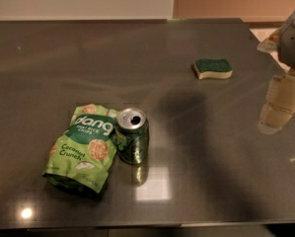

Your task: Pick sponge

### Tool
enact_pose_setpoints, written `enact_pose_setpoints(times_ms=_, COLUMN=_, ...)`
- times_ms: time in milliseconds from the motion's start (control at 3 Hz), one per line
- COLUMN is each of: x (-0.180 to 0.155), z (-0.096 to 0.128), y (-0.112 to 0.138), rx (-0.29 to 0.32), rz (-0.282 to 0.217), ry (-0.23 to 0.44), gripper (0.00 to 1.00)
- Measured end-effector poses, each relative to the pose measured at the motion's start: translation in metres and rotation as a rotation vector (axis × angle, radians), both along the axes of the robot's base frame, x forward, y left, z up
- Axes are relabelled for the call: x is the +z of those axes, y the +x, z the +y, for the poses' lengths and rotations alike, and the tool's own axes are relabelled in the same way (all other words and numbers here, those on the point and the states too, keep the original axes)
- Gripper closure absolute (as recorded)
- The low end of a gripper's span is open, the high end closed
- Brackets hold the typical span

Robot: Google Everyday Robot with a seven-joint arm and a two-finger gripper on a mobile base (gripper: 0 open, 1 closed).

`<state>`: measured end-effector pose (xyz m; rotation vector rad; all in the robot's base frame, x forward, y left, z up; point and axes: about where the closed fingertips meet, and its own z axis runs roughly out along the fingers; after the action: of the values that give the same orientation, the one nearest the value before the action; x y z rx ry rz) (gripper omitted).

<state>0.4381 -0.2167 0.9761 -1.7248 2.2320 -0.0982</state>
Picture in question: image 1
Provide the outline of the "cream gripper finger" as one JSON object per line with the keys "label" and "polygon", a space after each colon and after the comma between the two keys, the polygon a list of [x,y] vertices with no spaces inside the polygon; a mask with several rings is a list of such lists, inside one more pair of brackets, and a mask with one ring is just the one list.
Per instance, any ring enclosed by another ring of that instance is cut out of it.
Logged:
{"label": "cream gripper finger", "polygon": [[258,122],[263,134],[275,134],[295,115],[295,68],[270,80]]}

